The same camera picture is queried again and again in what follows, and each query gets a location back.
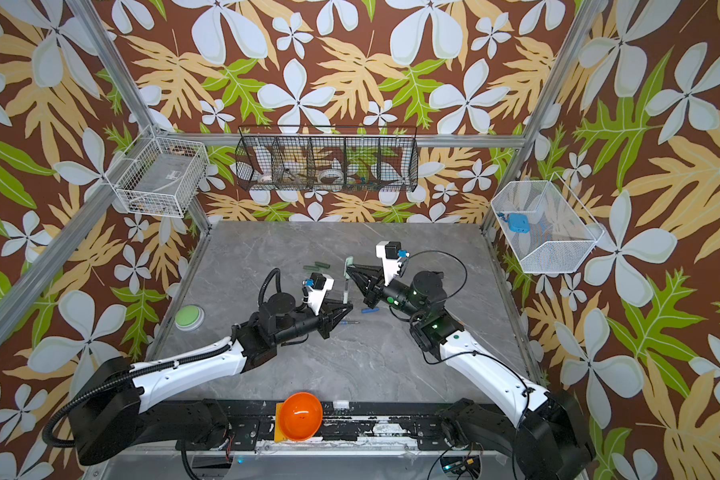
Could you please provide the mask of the green pen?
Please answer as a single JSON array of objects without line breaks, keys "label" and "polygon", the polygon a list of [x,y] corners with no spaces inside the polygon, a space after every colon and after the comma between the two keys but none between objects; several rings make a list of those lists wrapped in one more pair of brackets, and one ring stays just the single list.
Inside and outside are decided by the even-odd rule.
[{"label": "green pen", "polygon": [[345,305],[349,303],[349,289],[350,289],[350,278],[345,275],[344,281],[343,281],[343,289],[342,289],[342,303]]}]

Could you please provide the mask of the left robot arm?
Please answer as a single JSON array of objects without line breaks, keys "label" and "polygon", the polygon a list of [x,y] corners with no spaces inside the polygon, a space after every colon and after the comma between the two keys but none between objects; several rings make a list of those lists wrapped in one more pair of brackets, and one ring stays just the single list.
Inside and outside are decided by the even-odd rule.
[{"label": "left robot arm", "polygon": [[131,364],[114,358],[102,364],[44,426],[49,447],[73,449],[92,466],[131,446],[175,440],[205,447],[223,442],[229,430],[224,410],[212,401],[192,404],[177,395],[207,382],[233,377],[273,359],[279,347],[312,332],[329,338],[352,311],[351,302],[327,294],[333,279],[314,273],[302,284],[304,299],[283,291],[272,269],[260,287],[257,309],[229,335],[183,354]]}]

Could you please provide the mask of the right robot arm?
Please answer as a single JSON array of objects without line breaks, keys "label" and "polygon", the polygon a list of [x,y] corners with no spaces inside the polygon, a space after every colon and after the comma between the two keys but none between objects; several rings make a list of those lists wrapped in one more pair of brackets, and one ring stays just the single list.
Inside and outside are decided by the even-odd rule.
[{"label": "right robot arm", "polygon": [[345,266],[346,277],[365,304],[373,308],[385,303],[401,312],[428,365],[453,368],[492,402],[482,407],[462,399],[443,410],[448,443],[498,451],[527,479],[577,478],[596,456],[578,402],[562,390],[550,391],[523,377],[490,354],[447,310],[442,273],[420,271],[404,283],[399,275],[408,262],[407,252],[379,247],[381,266]]}]

